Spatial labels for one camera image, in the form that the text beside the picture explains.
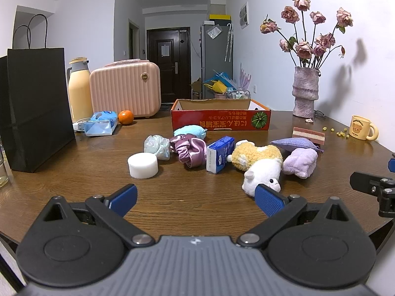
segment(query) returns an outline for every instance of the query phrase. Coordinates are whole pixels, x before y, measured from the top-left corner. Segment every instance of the vase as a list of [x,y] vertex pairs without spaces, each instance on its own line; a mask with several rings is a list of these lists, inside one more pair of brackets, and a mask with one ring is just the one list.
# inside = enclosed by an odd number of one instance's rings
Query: vase
[[314,101],[318,99],[318,70],[295,67],[292,95],[295,97],[294,115],[314,117]]

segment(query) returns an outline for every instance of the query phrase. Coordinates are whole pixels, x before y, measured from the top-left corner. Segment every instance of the white sponge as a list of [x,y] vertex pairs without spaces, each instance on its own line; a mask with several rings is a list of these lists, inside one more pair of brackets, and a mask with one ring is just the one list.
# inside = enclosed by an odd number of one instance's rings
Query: white sponge
[[130,175],[137,179],[147,179],[158,173],[158,159],[153,153],[141,152],[128,159]]

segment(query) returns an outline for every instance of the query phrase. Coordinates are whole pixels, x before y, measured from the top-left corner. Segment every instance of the glass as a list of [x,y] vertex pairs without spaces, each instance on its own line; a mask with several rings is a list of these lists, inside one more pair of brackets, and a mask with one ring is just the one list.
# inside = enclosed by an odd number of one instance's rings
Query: glass
[[251,99],[251,94],[248,90],[227,88],[226,99]]
[[7,170],[5,170],[3,150],[0,145],[0,187],[3,187],[8,182]]

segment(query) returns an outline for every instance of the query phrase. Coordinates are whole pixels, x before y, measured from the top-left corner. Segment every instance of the orange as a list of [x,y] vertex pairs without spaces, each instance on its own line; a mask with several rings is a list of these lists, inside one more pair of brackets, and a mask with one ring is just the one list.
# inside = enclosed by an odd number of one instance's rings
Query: orange
[[134,115],[130,110],[121,111],[118,114],[118,121],[121,125],[130,125],[134,120]]

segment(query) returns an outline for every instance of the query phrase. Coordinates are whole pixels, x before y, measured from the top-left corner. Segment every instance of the tissue pack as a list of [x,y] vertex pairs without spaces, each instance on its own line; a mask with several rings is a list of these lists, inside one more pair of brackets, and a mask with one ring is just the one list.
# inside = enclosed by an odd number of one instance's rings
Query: tissue pack
[[226,164],[226,157],[235,149],[235,139],[225,136],[207,147],[206,169],[218,174]]
[[89,137],[110,136],[118,123],[115,111],[95,112],[91,119],[84,123],[85,134]]

